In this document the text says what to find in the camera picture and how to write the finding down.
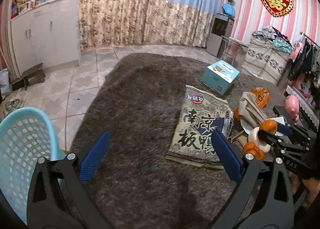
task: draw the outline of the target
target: red logo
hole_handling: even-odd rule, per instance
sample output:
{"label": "red logo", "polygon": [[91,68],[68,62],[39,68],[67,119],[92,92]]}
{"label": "red logo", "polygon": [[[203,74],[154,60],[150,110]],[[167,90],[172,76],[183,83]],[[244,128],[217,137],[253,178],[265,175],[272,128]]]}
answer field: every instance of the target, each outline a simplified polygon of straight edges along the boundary
{"label": "red logo", "polygon": [[188,99],[197,105],[202,104],[202,101],[204,100],[203,96],[199,95],[188,95]]}

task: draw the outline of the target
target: white plastic bag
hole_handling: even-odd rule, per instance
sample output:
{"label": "white plastic bag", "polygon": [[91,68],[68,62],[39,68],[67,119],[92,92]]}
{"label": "white plastic bag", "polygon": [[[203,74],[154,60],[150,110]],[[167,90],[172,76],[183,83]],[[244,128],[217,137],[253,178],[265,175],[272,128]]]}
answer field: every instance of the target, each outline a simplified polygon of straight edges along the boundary
{"label": "white plastic bag", "polygon": [[6,68],[0,71],[0,89],[2,97],[6,97],[11,93],[9,72]]}

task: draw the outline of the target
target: tiled floor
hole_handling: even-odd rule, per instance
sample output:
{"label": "tiled floor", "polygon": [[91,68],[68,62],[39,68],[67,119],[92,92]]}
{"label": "tiled floor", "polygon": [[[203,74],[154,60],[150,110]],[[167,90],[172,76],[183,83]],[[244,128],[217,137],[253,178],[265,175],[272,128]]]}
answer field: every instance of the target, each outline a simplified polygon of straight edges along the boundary
{"label": "tiled floor", "polygon": [[46,81],[20,91],[26,96],[25,106],[44,111],[55,127],[61,149],[69,150],[89,105],[98,94],[104,77],[117,62],[135,52],[185,56],[207,63],[218,59],[204,49],[175,45],[109,46],[85,50],[81,65],[46,73]]}

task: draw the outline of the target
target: shaggy rug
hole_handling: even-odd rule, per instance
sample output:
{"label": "shaggy rug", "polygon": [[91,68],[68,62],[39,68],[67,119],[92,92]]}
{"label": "shaggy rug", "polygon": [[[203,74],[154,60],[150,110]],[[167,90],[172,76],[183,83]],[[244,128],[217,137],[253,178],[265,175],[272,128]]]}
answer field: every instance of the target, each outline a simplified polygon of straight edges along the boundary
{"label": "shaggy rug", "polygon": [[[97,140],[104,130],[110,132],[110,149],[86,188],[115,228],[206,228],[233,191],[235,183],[224,170],[165,159],[185,85],[212,93],[201,82],[207,65],[184,57],[131,54],[106,77],[89,107],[72,151]],[[240,74],[223,98],[234,109],[242,92],[255,86],[270,92],[263,111],[273,117],[272,107],[284,97],[267,81]],[[233,133],[240,130],[235,124]],[[74,214],[68,197],[67,203]]]}

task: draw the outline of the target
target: qr code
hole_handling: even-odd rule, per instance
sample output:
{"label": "qr code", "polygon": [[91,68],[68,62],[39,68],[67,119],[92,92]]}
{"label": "qr code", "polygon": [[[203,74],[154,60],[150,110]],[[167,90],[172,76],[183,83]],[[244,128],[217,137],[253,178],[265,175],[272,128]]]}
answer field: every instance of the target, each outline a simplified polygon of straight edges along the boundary
{"label": "qr code", "polygon": [[217,90],[218,92],[221,92],[221,91],[222,91],[222,89],[223,89],[223,87],[222,87],[222,86],[220,86],[220,85],[217,85],[217,88],[216,88],[216,90]]}

